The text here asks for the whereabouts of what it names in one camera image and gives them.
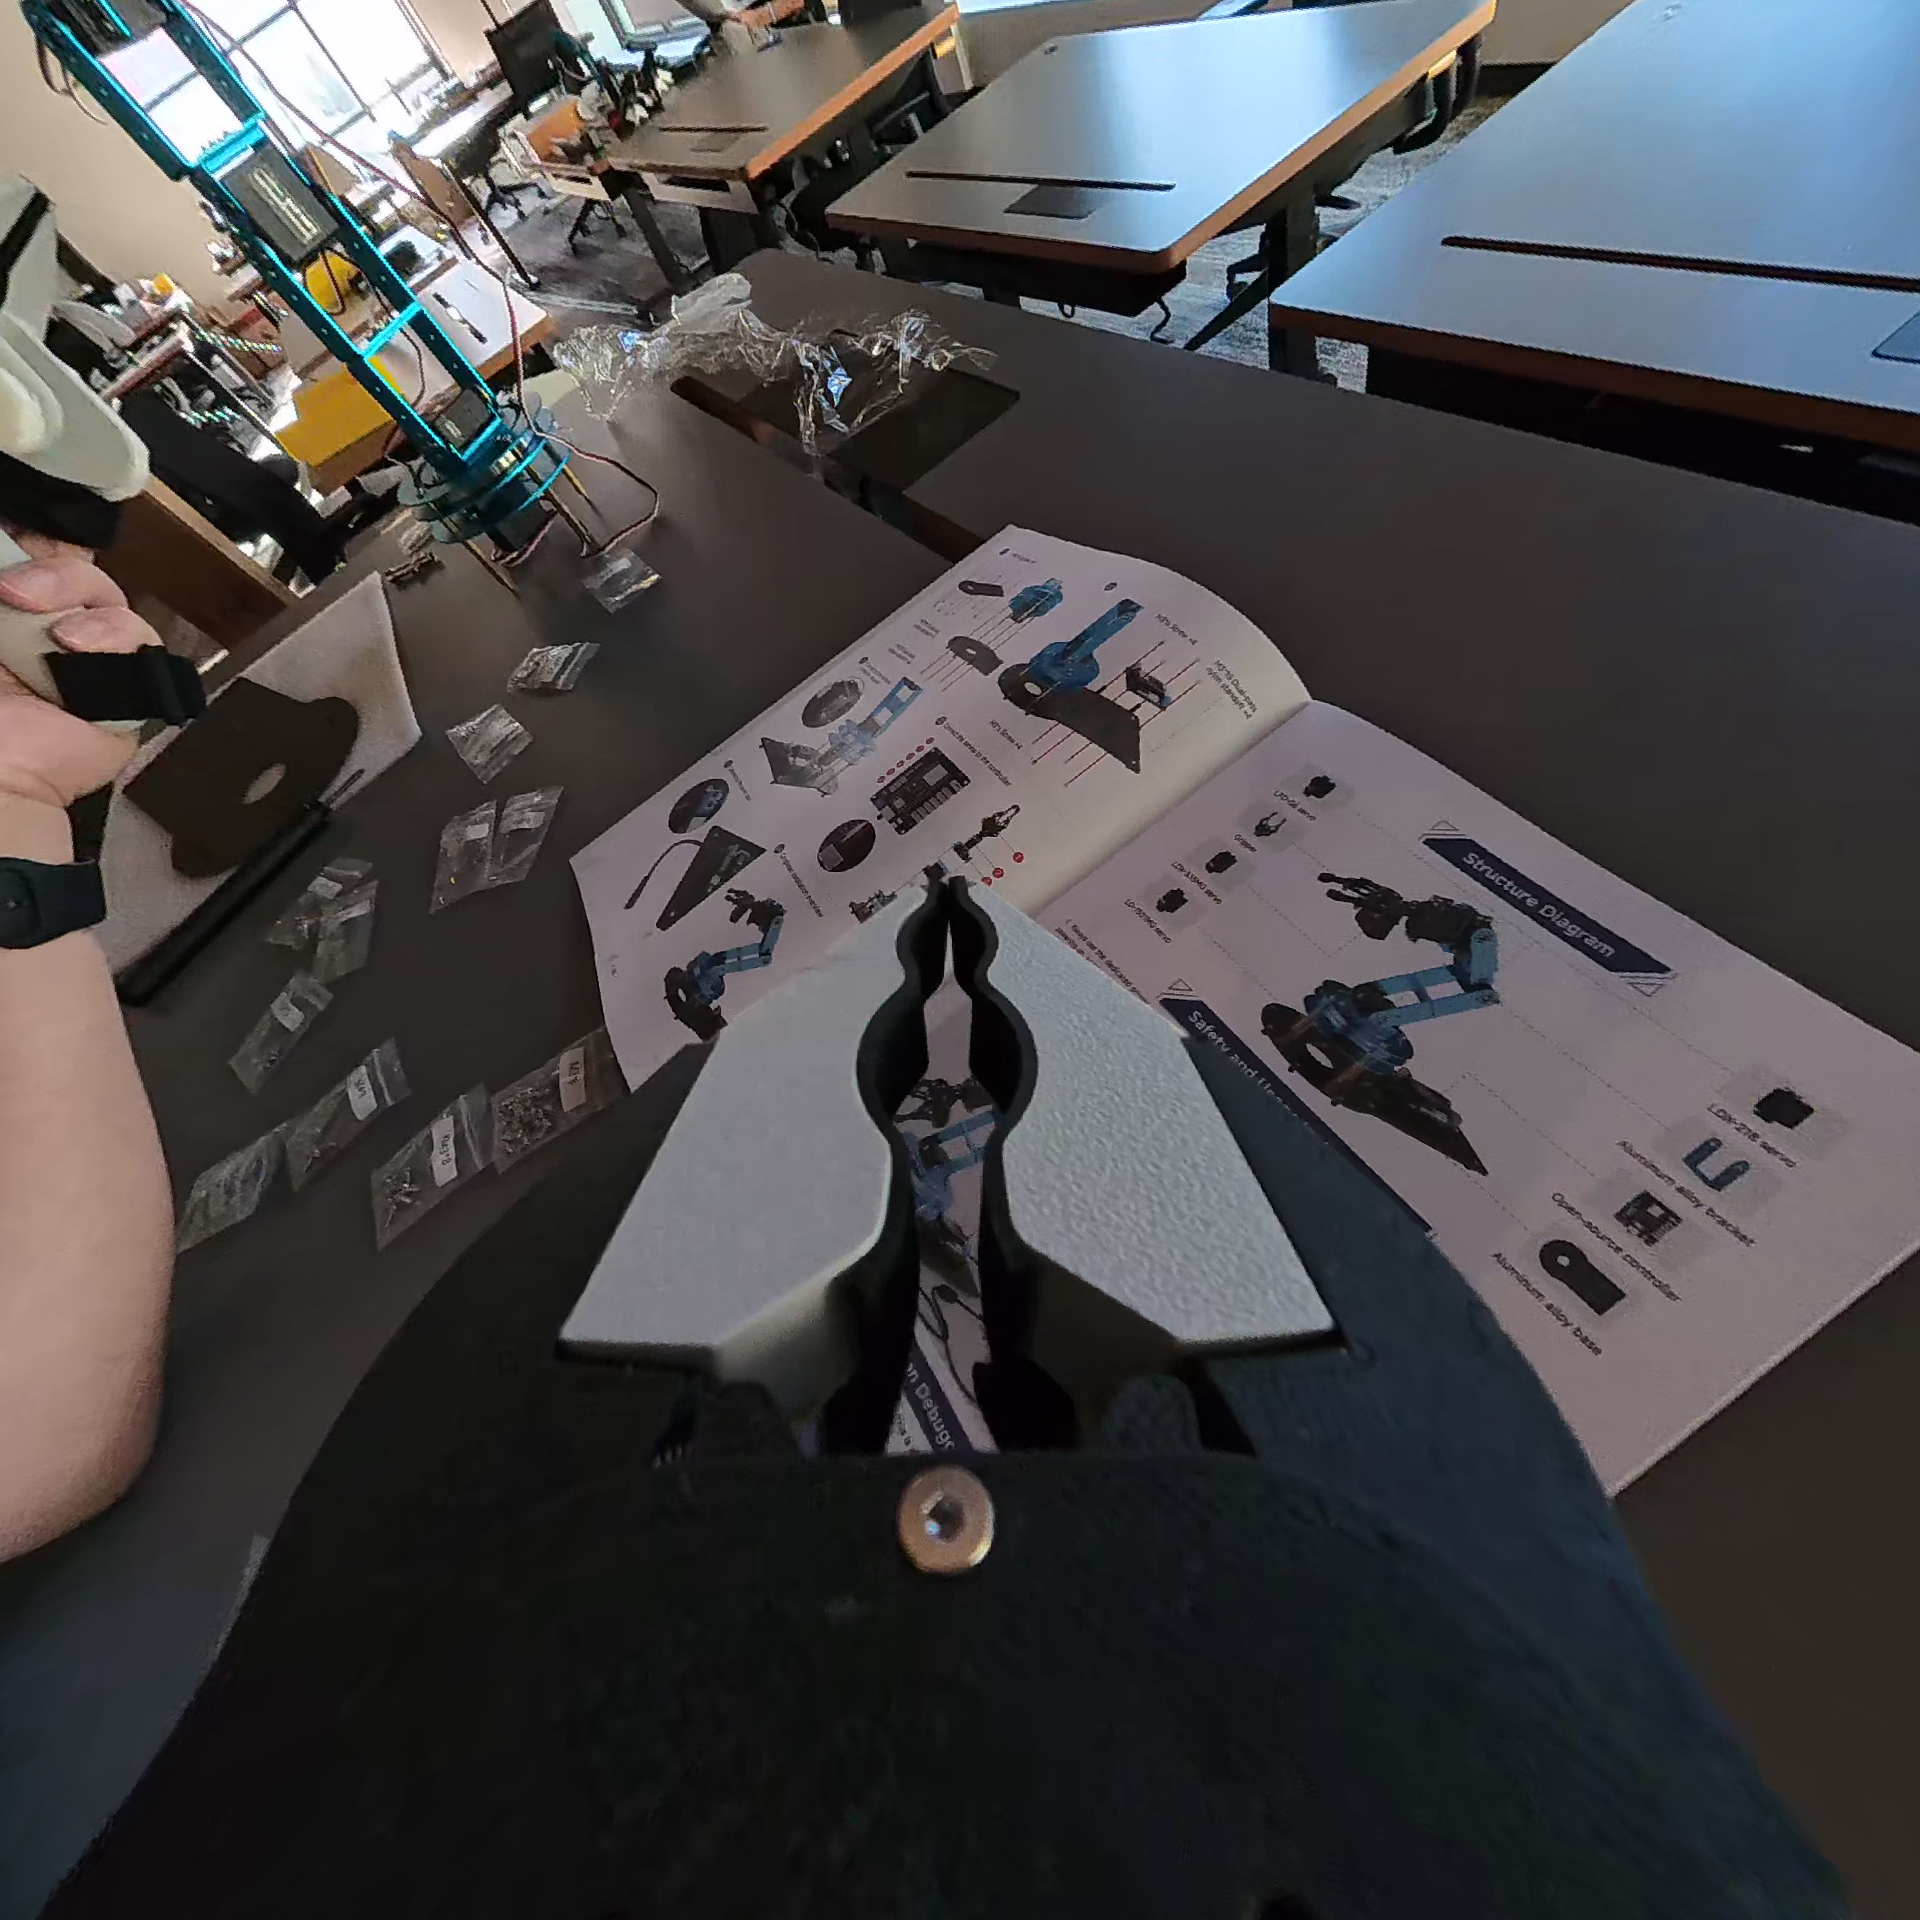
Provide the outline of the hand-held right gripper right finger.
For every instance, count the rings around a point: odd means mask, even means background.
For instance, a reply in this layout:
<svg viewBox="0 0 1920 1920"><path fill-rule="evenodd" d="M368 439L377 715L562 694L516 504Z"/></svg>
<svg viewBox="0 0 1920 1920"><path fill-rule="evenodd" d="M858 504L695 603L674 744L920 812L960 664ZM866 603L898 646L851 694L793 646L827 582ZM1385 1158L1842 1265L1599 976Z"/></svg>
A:
<svg viewBox="0 0 1920 1920"><path fill-rule="evenodd" d="M980 1159L976 1402L996 1447L1077 1447L1143 1378L1336 1330L1178 1028L960 882Z"/></svg>

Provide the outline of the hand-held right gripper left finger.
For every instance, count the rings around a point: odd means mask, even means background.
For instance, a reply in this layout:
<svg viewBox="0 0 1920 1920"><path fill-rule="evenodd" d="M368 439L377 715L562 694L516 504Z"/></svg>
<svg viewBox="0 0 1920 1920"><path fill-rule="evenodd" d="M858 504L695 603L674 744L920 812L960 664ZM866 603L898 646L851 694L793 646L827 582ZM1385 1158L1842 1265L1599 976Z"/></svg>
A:
<svg viewBox="0 0 1920 1920"><path fill-rule="evenodd" d="M753 1384L829 1451L891 1432L920 1285L898 1108L949 895L922 882L706 1045L557 1342Z"/></svg>

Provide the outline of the instruction manual booklet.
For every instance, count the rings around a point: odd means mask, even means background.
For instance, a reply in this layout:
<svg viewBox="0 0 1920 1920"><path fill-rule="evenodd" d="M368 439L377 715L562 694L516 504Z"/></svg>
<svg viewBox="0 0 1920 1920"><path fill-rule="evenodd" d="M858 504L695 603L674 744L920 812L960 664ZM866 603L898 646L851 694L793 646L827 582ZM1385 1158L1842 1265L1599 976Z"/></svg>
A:
<svg viewBox="0 0 1920 1920"><path fill-rule="evenodd" d="M1914 1254L1914 1053L1005 527L572 859L627 1080L907 882L1003 894L1403 1200L1609 1492Z"/></svg>

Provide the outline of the black metal base plate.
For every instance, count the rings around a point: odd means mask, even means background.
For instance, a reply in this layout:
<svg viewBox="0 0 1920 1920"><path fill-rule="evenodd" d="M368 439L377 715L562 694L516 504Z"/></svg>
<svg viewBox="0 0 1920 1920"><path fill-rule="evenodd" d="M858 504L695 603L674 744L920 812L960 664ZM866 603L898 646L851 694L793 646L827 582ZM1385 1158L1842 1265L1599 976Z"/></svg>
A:
<svg viewBox="0 0 1920 1920"><path fill-rule="evenodd" d="M340 696L240 677L130 779L125 798L162 831L178 876L222 876L321 805L357 733Z"/></svg>

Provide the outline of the blue toy robot arm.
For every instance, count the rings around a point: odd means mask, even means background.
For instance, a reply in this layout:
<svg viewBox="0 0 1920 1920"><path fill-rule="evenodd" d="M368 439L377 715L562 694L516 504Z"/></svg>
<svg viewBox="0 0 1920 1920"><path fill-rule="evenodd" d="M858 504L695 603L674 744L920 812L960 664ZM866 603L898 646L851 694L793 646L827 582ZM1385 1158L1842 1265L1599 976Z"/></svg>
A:
<svg viewBox="0 0 1920 1920"><path fill-rule="evenodd" d="M642 517L611 534L589 530L572 503L587 501L572 471L584 449L524 386L515 295L497 291L515 375L515 393L503 394L465 354L481 334L449 305L440 280L423 290L406 283L354 205L276 128L260 90L192 6L33 3L21 14L52 66L156 168L192 186L265 287L393 421L399 453L411 455L401 503L437 542L474 550L507 579L553 522L572 527L593 565L657 517L651 489ZM156 109L107 63L146 39L169 46L207 85L228 130L199 146L162 130Z"/></svg>

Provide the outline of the clear plastic bag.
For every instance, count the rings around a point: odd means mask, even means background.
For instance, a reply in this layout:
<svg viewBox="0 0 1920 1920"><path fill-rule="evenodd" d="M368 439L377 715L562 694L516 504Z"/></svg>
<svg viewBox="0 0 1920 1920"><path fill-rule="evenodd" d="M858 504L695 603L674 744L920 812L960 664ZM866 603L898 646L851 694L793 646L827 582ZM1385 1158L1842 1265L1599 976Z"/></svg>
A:
<svg viewBox="0 0 1920 1920"><path fill-rule="evenodd" d="M993 362L991 349L952 338L922 309L866 316L851 325L817 316L771 323L736 274L674 298L654 325L593 323L551 351L587 410L601 421L611 421L637 388L670 388L693 377L742 375L784 388L806 449L844 440L900 409L915 382L946 372L983 375Z"/></svg>

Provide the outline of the person's left forearm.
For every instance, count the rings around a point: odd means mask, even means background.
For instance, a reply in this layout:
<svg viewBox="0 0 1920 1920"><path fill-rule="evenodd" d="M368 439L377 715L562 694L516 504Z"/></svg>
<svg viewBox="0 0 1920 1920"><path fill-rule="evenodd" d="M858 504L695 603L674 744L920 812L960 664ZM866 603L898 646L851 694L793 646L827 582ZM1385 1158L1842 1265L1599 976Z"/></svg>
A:
<svg viewBox="0 0 1920 1920"><path fill-rule="evenodd" d="M2 958L2 1554L116 1502L161 1410L175 1223L92 928Z"/></svg>

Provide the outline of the dark desk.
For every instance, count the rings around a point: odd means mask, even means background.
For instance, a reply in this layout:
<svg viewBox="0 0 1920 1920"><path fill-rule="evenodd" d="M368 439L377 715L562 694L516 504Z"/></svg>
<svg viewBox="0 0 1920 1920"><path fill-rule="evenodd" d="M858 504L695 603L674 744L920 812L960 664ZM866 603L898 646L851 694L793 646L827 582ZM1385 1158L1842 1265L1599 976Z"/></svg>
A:
<svg viewBox="0 0 1920 1920"><path fill-rule="evenodd" d="M270 989L273 898L130 1014L178 1182L381 1038L433 1107L593 1027L565 853L1005 523L1213 587L1317 698L1914 1045L1914 527L966 301L930 309L1016 396L907 493L908 533L651 390L611 431L664 489L664 585L629 617L601 617L551 553L522 599L470 563L399 597L430 728L485 704L534 639L603 633L603 677L534 723L534 781L565 781L557 839L522 889L431 921L431 840L470 785L445 741L354 798L340 839L381 872L372 974L285 1090L253 1100L224 1062ZM184 1261L146 1475L4 1570L4 1916L42 1909L166 1741L253 1547L409 1311L657 1104L621 1103L377 1252L370 1169L414 1127L393 1116Z"/></svg>

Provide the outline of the person's left hand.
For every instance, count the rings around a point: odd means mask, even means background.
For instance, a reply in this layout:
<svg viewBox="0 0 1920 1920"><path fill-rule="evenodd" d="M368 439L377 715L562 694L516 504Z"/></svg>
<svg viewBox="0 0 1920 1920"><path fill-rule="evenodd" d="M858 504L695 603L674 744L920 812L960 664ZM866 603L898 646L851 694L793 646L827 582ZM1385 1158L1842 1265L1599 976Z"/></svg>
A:
<svg viewBox="0 0 1920 1920"><path fill-rule="evenodd" d="M28 557L2 574L4 605L50 624L52 643L75 655L136 655L156 646L120 585L92 555L45 534L14 534ZM114 781L132 752L128 733L77 718L2 673L4 812L25 810L36 829L52 810Z"/></svg>

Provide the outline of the yellow box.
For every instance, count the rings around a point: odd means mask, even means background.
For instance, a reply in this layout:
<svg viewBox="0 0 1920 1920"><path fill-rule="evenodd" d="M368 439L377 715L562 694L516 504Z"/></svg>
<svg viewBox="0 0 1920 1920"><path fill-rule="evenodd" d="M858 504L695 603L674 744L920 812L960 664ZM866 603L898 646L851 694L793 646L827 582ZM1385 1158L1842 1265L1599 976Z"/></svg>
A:
<svg viewBox="0 0 1920 1920"><path fill-rule="evenodd" d="M385 455L396 421L344 370L301 378L287 417L276 417L280 449L313 471L323 489L342 486Z"/></svg>

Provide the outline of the multi-pane window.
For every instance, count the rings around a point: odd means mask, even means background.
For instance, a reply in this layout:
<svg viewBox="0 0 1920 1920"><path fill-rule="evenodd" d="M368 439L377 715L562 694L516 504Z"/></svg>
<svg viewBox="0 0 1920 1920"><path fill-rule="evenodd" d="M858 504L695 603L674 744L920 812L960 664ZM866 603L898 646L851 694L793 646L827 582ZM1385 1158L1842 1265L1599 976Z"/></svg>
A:
<svg viewBox="0 0 1920 1920"><path fill-rule="evenodd" d="M385 161L395 137L425 125L449 73L396 3L201 3L273 125L295 146L332 143ZM107 71L184 153L201 153L236 114L161 31L106 55Z"/></svg>

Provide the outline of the scattered group of screw bags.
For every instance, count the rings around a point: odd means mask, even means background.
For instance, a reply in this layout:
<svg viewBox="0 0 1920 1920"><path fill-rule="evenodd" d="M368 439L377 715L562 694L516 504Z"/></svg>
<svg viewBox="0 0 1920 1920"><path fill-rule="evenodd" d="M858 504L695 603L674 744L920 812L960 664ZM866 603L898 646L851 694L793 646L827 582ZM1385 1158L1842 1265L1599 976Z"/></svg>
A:
<svg viewBox="0 0 1920 1920"><path fill-rule="evenodd" d="M192 1281L383 1277L621 1103L567 859L637 796L636 656L565 582L370 587L418 744L132 1020Z"/></svg>

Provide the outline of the black wrist band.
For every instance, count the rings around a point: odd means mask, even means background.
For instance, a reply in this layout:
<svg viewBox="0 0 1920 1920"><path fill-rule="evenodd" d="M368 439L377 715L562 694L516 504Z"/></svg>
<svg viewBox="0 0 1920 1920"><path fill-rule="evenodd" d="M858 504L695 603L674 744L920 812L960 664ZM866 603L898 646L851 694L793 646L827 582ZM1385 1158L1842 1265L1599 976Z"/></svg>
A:
<svg viewBox="0 0 1920 1920"><path fill-rule="evenodd" d="M30 950L106 918L106 890L97 862L0 859L4 950Z"/></svg>

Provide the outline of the black cylindrical tool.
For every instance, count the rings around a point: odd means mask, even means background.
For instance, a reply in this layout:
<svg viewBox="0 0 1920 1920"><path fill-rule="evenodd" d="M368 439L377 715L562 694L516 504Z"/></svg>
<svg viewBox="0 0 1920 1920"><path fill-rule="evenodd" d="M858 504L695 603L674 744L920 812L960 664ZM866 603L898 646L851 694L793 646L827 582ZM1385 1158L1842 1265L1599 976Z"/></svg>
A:
<svg viewBox="0 0 1920 1920"><path fill-rule="evenodd" d="M122 969L114 976L120 1003L128 1010L149 1006L287 865L325 834L337 809L365 779L365 771L352 771L321 798L304 804L287 827L240 862L177 928Z"/></svg>

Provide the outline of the black computer monitor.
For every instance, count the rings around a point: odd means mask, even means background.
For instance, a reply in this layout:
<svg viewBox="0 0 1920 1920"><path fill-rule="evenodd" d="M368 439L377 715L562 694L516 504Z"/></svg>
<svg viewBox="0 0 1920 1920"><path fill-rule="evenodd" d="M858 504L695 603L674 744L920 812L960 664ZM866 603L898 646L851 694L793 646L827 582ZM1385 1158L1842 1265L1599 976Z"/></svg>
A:
<svg viewBox="0 0 1920 1920"><path fill-rule="evenodd" d="M562 86L562 27L548 3L527 3L486 27L493 63L524 109Z"/></svg>

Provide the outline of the grey wood-edged table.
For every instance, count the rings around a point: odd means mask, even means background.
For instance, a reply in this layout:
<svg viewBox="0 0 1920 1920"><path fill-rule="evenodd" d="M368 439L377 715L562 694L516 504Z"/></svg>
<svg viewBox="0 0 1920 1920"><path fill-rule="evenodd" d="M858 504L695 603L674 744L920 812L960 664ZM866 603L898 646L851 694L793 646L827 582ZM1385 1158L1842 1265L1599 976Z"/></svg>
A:
<svg viewBox="0 0 1920 1920"><path fill-rule="evenodd" d="M888 275L1136 318L1207 244L1258 247L1186 351L1316 257L1320 205L1475 97L1494 3L1336 4L1049 39L827 208Z"/></svg>
<svg viewBox="0 0 1920 1920"><path fill-rule="evenodd" d="M776 40L728 36L659 109L611 139L603 186L644 223L695 212L713 271L781 249L781 206L803 239L836 244L827 208L949 113L939 59L957 4L841 4Z"/></svg>

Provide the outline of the pale grey table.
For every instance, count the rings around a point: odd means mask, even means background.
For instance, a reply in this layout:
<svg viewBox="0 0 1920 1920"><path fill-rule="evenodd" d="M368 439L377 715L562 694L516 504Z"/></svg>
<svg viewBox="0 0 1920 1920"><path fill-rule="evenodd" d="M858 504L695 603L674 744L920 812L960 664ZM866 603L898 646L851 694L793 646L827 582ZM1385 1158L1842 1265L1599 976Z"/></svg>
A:
<svg viewBox="0 0 1920 1920"><path fill-rule="evenodd" d="M1631 4L1269 301L1274 333L1918 445L1918 6Z"/></svg>

